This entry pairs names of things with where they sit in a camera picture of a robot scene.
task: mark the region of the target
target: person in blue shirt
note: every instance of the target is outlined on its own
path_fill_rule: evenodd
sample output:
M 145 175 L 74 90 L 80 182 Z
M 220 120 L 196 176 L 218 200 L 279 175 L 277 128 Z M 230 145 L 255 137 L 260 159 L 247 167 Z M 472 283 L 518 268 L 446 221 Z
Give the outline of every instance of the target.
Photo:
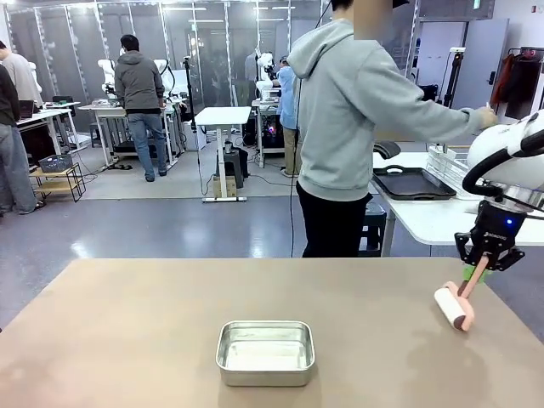
M 293 83 L 295 73 L 287 62 L 287 57 L 281 57 L 280 70 L 277 73 L 277 80 L 274 80 L 275 86 L 281 87 L 281 99 L 278 106 L 278 115 L 283 127 L 283 143 L 286 154 L 286 168 L 281 170 L 281 174 L 286 177 L 297 177 L 300 172 L 300 145 L 297 147 L 295 159 L 295 136 L 297 134 L 297 118 L 295 116 L 295 98 L 293 96 Z

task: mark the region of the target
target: gray hoodie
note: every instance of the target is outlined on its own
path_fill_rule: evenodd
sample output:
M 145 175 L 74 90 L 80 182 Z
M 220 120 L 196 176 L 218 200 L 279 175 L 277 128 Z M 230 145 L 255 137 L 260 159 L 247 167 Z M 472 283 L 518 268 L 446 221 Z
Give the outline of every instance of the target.
M 116 95 L 130 111 L 158 110 L 164 94 L 159 70 L 138 51 L 128 51 L 117 60 Z
M 288 62 L 302 78 L 298 127 L 303 164 L 298 182 L 313 196 L 355 201 L 368 194 L 376 126 L 432 142 L 482 127 L 475 110 L 423 102 L 423 91 L 399 73 L 378 42 L 354 40 L 347 20 L 299 38 Z

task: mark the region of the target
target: man in gray jacket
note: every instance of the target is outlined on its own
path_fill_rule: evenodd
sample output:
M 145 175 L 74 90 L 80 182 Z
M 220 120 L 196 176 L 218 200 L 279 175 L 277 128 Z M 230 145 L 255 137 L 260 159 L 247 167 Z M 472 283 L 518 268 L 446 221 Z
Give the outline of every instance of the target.
M 162 131 L 161 108 L 164 87 L 159 70 L 149 58 L 139 52 L 138 38 L 131 35 L 121 37 L 125 54 L 117 60 L 116 95 L 127 112 L 128 128 L 133 135 L 139 162 L 145 170 L 145 179 L 155 181 L 151 163 L 147 130 L 155 138 L 159 175 L 167 175 L 166 137 Z
M 304 257 L 357 257 L 375 127 L 408 140 L 445 142 L 496 123 L 488 108 L 450 110 L 423 101 L 422 90 L 375 40 L 391 4 L 331 0 L 333 21 L 299 38 L 287 59 L 302 80 L 297 192 L 308 240 Z

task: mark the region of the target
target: white desk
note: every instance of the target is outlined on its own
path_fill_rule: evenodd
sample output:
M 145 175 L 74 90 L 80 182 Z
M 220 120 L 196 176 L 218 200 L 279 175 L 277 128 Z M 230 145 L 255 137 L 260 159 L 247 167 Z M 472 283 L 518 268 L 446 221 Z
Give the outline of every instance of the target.
M 164 129 L 165 134 L 167 138 L 167 152 L 168 152 L 168 165 L 167 169 L 169 170 L 172 168 L 177 162 L 178 158 L 174 157 L 172 154 L 172 145 L 171 145 L 171 139 L 170 139 L 170 131 L 168 129 L 168 116 L 172 114 L 171 111 L 169 111 L 168 108 L 173 107 L 175 105 L 180 104 L 181 100 L 176 100 L 172 103 L 168 103 L 166 108 L 161 108 L 162 115 L 164 118 Z M 105 135 L 102 131 L 102 126 L 100 126 L 100 119 L 103 118 L 123 118 L 127 116 L 127 112 L 121 107 L 121 106 L 108 106 L 108 105 L 84 105 L 80 106 L 79 108 L 81 111 L 92 111 L 94 113 L 94 119 L 96 120 L 98 124 L 99 129 L 99 136 L 100 136 L 100 143 L 102 144 L 102 151 L 104 152 L 104 159 L 105 159 L 105 165 L 109 166 L 111 164 L 111 155 L 108 155 L 106 143 L 105 143 Z M 111 152 L 113 152 L 113 143 L 110 142 L 111 145 Z
M 42 109 L 64 109 L 64 108 L 70 108 L 72 106 L 76 106 L 81 104 L 81 102 L 66 102 L 65 104 L 57 104 L 55 102 L 44 102 Z
M 59 141 L 57 140 L 57 131 L 54 128 L 53 119 L 56 118 L 59 121 L 59 128 L 60 128 L 61 127 L 60 116 L 66 114 L 66 113 L 70 114 L 71 113 L 70 109 L 47 109 L 47 110 L 42 110 L 42 111 L 32 115 L 32 118 L 23 119 L 21 121 L 18 121 L 17 122 L 17 128 L 20 131 L 24 131 L 27 128 L 30 128 L 36 122 L 46 123 L 47 126 L 48 126 L 48 129 L 49 129 L 49 137 L 53 140 L 54 152 L 57 155 L 60 155 L 62 152 L 60 151 Z M 72 132 L 74 133 L 74 135 L 76 135 L 77 133 L 76 133 L 76 128 L 74 127 L 74 122 L 71 120 L 70 115 L 68 115 L 68 117 L 70 118 Z
M 403 167 L 422 167 L 427 165 L 426 152 L 400 153 L 398 156 L 383 160 L 374 154 L 374 168 L 383 168 L 390 165 Z M 396 201 L 377 186 L 378 193 L 389 204 L 388 222 L 386 224 L 382 255 L 390 254 L 393 240 L 394 223 L 398 219 L 416 239 L 426 245 L 451 246 L 455 245 L 456 232 L 469 232 L 476 220 L 475 213 L 466 212 L 475 210 L 484 197 L 476 201 L 459 200 L 456 198 L 446 201 Z M 544 246 L 544 221 L 526 219 L 516 236 L 516 245 L 522 247 Z
M 245 107 L 224 107 L 224 108 L 205 108 L 196 115 L 195 122 L 197 126 L 214 126 L 217 129 L 218 157 L 219 157 L 219 178 L 221 182 L 221 197 L 204 198 L 204 202 L 216 201 L 245 201 L 245 197 L 227 197 L 227 177 L 224 171 L 223 157 L 223 131 L 228 131 L 234 125 L 244 125 L 249 119 L 252 108 Z

